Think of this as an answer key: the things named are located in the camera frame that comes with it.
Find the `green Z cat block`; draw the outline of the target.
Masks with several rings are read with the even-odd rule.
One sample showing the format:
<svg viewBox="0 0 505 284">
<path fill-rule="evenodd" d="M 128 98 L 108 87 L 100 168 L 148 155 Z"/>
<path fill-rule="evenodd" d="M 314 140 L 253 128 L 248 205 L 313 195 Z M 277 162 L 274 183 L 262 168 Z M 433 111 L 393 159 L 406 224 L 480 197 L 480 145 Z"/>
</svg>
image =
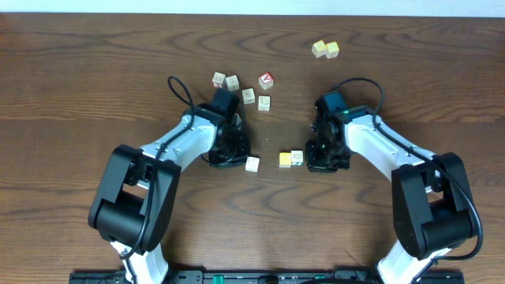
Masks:
<svg viewBox="0 0 505 284">
<path fill-rule="evenodd" d="M 246 160 L 245 170 L 256 173 L 259 169 L 260 159 L 257 157 L 249 156 Z"/>
</svg>

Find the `yellow M airplane block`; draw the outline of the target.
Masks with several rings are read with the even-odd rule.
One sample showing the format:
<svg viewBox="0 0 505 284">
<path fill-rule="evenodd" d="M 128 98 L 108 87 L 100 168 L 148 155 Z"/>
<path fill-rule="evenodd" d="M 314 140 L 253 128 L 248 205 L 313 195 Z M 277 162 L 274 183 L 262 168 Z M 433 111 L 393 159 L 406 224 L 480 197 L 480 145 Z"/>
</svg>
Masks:
<svg viewBox="0 0 505 284">
<path fill-rule="evenodd" d="M 293 150 L 291 153 L 291 164 L 301 166 L 304 162 L 304 152 L 302 150 Z"/>
</svg>

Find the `yellow K block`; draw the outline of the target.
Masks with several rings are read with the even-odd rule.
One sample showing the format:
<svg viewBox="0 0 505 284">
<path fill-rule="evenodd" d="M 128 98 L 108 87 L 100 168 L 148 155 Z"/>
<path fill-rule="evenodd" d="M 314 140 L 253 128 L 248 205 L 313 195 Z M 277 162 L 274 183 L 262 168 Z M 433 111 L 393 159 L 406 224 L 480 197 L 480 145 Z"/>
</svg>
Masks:
<svg viewBox="0 0 505 284">
<path fill-rule="evenodd" d="M 279 153 L 279 167 L 289 168 L 292 166 L 292 155 L 290 152 Z"/>
</svg>

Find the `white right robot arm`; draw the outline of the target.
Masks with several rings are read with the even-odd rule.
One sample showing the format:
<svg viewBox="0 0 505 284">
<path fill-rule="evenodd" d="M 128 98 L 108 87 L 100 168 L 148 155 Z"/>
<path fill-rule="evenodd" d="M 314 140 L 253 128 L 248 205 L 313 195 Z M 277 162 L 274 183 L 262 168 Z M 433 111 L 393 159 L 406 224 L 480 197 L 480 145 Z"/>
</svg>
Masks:
<svg viewBox="0 0 505 284">
<path fill-rule="evenodd" d="M 311 172 L 350 168 L 350 157 L 367 159 L 391 182 L 397 241 L 370 271 L 371 283 L 416 283 L 437 261 L 466 240 L 482 238 L 462 160 L 437 155 L 397 134 L 367 106 L 349 108 L 337 91 L 315 102 L 313 140 L 306 145 Z"/>
</svg>

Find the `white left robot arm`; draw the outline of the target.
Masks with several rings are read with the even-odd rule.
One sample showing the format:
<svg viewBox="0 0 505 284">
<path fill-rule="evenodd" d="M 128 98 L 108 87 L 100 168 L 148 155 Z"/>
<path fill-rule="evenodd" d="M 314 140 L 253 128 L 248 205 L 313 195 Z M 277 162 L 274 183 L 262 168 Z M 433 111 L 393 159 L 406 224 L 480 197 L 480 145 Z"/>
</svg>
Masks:
<svg viewBox="0 0 505 284">
<path fill-rule="evenodd" d="M 118 251 L 125 283 L 161 283 L 169 272 L 161 240 L 182 171 L 203 154 L 208 164 L 245 164 L 250 143 L 233 92 L 219 88 L 209 103 L 191 104 L 179 124 L 140 148 L 121 144 L 107 163 L 88 224 Z"/>
</svg>

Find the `cream block animal print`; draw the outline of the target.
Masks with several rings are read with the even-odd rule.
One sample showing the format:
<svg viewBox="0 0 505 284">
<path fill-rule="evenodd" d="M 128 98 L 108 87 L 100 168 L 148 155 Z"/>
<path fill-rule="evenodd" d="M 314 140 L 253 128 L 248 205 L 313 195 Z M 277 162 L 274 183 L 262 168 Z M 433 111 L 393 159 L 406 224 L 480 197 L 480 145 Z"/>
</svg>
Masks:
<svg viewBox="0 0 505 284">
<path fill-rule="evenodd" d="M 245 105 L 256 102 L 256 96 L 252 88 L 243 89 L 241 93 L 242 93 L 242 101 Z"/>
</svg>

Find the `cream block with brown print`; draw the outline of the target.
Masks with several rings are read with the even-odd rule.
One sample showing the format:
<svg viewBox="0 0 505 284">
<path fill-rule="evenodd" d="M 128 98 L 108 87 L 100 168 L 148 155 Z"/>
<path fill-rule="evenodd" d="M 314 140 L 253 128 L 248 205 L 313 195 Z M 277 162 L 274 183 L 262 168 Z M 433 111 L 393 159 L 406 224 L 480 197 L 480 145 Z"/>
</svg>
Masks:
<svg viewBox="0 0 505 284">
<path fill-rule="evenodd" d="M 266 95 L 258 96 L 258 110 L 269 111 L 271 107 L 271 97 Z"/>
</svg>

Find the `cream block letter print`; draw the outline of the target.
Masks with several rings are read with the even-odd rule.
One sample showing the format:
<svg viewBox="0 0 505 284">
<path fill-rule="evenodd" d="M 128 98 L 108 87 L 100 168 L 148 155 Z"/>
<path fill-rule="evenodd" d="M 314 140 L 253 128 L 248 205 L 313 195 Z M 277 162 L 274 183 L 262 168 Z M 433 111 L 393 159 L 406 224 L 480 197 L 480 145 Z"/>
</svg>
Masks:
<svg viewBox="0 0 505 284">
<path fill-rule="evenodd" d="M 240 88 L 240 83 L 237 75 L 226 77 L 226 87 L 229 91 L 234 92 Z"/>
</svg>

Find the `cream block red side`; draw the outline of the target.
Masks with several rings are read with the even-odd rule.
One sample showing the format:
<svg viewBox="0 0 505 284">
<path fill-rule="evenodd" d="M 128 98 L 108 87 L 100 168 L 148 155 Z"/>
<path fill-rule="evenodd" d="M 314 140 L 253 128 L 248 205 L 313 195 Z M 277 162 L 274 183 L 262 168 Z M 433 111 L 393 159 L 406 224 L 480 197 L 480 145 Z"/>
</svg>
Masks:
<svg viewBox="0 0 505 284">
<path fill-rule="evenodd" d="M 214 88 L 224 88 L 226 85 L 226 75 L 224 73 L 215 72 L 211 82 Z"/>
</svg>

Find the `red A block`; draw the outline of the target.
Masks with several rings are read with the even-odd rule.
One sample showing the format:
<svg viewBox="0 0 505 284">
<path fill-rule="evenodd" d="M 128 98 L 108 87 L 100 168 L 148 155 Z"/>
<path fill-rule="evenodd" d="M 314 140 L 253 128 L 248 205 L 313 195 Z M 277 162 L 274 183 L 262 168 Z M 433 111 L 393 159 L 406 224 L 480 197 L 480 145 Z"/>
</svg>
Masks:
<svg viewBox="0 0 505 284">
<path fill-rule="evenodd" d="M 263 90 L 271 88 L 274 85 L 274 82 L 274 78 L 269 72 L 263 73 L 259 76 L 259 84 Z"/>
</svg>

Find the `yellow block far corner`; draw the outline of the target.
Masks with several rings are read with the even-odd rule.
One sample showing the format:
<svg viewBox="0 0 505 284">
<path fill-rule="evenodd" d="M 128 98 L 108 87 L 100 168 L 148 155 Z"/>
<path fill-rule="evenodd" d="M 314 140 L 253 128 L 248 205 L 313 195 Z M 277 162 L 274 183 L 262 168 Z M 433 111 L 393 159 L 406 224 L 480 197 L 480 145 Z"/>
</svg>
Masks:
<svg viewBox="0 0 505 284">
<path fill-rule="evenodd" d="M 330 42 L 326 44 L 326 57 L 327 58 L 336 58 L 339 55 L 339 45 L 336 41 Z"/>
</svg>

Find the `cream block near yellow block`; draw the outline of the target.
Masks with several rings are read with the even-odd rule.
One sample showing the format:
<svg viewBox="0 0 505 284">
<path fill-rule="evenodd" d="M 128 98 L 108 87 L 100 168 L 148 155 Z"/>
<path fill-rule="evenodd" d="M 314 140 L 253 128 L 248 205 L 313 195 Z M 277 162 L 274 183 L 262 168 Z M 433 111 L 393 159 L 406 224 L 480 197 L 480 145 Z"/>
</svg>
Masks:
<svg viewBox="0 0 505 284">
<path fill-rule="evenodd" d="M 327 45 L 323 40 L 319 40 L 312 45 L 312 53 L 319 58 L 327 53 Z"/>
</svg>

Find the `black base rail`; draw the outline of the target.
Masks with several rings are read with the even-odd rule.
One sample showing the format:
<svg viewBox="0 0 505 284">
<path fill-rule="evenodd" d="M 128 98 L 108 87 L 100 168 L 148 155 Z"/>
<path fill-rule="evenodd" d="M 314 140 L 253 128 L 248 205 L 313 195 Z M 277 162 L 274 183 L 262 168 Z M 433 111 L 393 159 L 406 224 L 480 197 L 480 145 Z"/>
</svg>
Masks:
<svg viewBox="0 0 505 284">
<path fill-rule="evenodd" d="M 337 280 L 355 281 L 359 283 L 379 283 L 368 276 L 365 270 L 339 270 L 335 272 L 301 272 L 301 273 L 228 273 L 202 271 L 175 271 L 163 283 L 177 284 L 296 284 L 316 279 L 329 279 L 330 283 Z M 116 272 L 74 272 L 69 275 L 69 284 L 127 284 L 124 271 Z"/>
</svg>

